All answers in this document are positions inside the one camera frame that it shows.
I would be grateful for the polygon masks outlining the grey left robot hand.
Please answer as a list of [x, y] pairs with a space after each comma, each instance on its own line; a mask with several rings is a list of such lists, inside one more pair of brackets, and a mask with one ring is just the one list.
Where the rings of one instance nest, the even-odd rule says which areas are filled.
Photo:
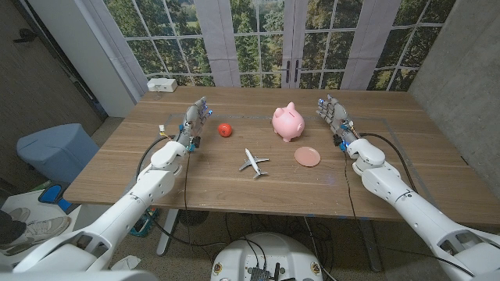
[[185, 112], [183, 122], [180, 124], [180, 132], [174, 140], [181, 143], [188, 151], [193, 151], [199, 147], [200, 134], [205, 121], [212, 115], [212, 110], [208, 110], [206, 97], [197, 100]]

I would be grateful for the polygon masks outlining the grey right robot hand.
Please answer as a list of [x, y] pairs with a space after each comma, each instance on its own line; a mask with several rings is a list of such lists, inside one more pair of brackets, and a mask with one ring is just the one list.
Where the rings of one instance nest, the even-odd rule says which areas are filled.
[[327, 95], [327, 99], [320, 98], [316, 113], [329, 125], [334, 134], [334, 145], [342, 151], [347, 151], [350, 143], [359, 139], [353, 121], [348, 116], [345, 107], [336, 98], [330, 95]]

